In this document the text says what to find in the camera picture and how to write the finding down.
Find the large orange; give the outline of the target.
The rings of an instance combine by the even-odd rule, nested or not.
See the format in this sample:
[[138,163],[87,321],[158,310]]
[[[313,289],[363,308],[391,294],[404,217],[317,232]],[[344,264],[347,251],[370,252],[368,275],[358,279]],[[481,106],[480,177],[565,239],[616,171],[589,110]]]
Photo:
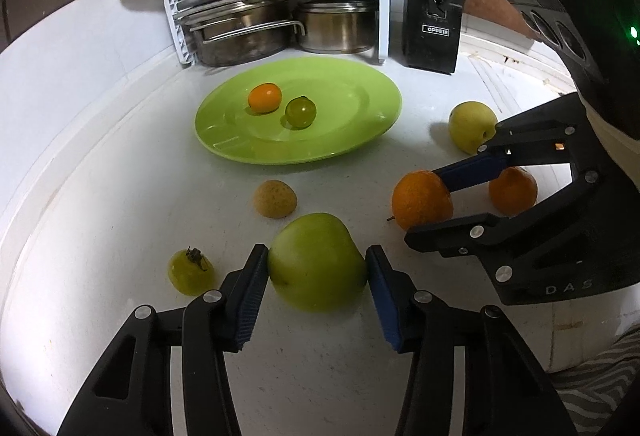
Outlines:
[[416,170],[401,178],[392,193],[390,207],[396,224],[405,231],[446,222],[454,214],[449,190],[430,170]]

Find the small green persimmon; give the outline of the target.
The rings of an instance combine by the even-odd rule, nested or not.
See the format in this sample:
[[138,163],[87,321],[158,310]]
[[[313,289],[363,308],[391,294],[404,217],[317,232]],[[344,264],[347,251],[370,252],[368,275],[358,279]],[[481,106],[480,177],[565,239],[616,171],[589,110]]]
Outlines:
[[198,248],[186,248],[171,256],[167,274],[183,295],[199,296],[216,288],[215,268]]

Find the large green apple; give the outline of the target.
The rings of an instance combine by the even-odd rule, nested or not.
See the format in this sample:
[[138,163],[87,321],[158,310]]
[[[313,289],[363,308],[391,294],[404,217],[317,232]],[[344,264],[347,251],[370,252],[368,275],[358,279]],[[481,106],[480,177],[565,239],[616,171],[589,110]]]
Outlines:
[[366,262],[341,219],[300,216],[273,239],[268,270],[276,292],[304,312],[337,312],[366,286]]

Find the tan round fruit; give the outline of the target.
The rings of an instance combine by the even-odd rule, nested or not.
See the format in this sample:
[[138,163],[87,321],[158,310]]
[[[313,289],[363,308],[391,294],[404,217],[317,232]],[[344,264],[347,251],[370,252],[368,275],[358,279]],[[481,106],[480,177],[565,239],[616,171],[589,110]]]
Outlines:
[[253,196],[256,212],[271,219],[282,219],[297,208],[294,190],[280,180],[267,180],[258,186]]

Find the yellow apple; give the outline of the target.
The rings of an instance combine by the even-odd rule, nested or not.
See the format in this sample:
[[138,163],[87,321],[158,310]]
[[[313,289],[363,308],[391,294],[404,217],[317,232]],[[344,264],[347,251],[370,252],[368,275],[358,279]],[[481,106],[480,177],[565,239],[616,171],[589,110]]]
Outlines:
[[482,144],[495,136],[497,123],[494,111],[486,104],[467,101],[451,110],[448,130],[454,144],[466,154],[474,156]]

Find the green plate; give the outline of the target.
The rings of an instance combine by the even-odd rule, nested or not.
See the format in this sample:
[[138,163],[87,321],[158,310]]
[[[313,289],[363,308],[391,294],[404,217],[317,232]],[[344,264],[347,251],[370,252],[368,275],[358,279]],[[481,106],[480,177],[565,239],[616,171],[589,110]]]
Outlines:
[[398,119],[401,94],[364,63],[298,57],[229,78],[201,103],[198,140],[227,160],[292,165],[332,158],[381,136]]

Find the small green fruit on plate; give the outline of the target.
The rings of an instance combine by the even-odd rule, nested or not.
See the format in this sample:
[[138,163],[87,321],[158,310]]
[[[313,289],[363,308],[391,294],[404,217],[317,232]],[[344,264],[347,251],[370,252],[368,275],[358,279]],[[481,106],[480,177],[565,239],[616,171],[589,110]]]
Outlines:
[[303,130],[311,126],[316,116],[316,105],[305,96],[292,99],[285,108],[285,118],[288,124],[296,130]]

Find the black knife block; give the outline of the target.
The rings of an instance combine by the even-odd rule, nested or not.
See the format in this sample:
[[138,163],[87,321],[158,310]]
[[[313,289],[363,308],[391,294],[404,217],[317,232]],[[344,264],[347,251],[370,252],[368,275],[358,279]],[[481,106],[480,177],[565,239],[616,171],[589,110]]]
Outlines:
[[405,0],[401,45],[410,68],[453,74],[465,0]]

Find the steel pot right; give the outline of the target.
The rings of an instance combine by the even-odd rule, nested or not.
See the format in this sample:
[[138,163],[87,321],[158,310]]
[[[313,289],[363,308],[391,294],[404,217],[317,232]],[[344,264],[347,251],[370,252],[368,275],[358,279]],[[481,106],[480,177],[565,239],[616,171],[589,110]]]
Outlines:
[[293,10],[305,34],[297,44],[315,54],[356,54],[378,42],[378,0],[307,0]]

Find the small orange on plate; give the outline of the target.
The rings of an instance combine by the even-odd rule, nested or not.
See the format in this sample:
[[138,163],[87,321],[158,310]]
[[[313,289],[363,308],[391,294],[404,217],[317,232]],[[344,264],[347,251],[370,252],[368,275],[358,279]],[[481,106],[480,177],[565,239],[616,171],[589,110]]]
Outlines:
[[250,110],[257,114],[266,114],[278,110],[282,101],[282,92],[278,85],[264,83],[254,87],[247,97]]

